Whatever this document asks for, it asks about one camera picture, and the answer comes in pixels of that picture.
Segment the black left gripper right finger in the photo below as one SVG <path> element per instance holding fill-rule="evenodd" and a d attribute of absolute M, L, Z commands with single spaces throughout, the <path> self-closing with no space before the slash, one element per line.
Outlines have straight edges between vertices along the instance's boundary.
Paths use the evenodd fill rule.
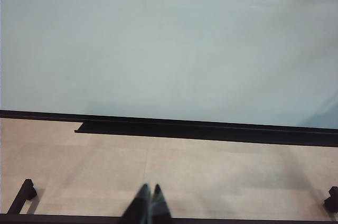
<path fill-rule="evenodd" d="M 173 219 L 159 184 L 156 184 L 151 200 L 151 223 L 172 224 Z"/>

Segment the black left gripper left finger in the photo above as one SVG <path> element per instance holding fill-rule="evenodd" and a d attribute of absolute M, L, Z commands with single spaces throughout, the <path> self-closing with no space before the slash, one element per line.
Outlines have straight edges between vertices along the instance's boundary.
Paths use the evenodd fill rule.
<path fill-rule="evenodd" d="M 148 223 L 150 187 L 143 184 L 123 214 L 123 223 Z"/>

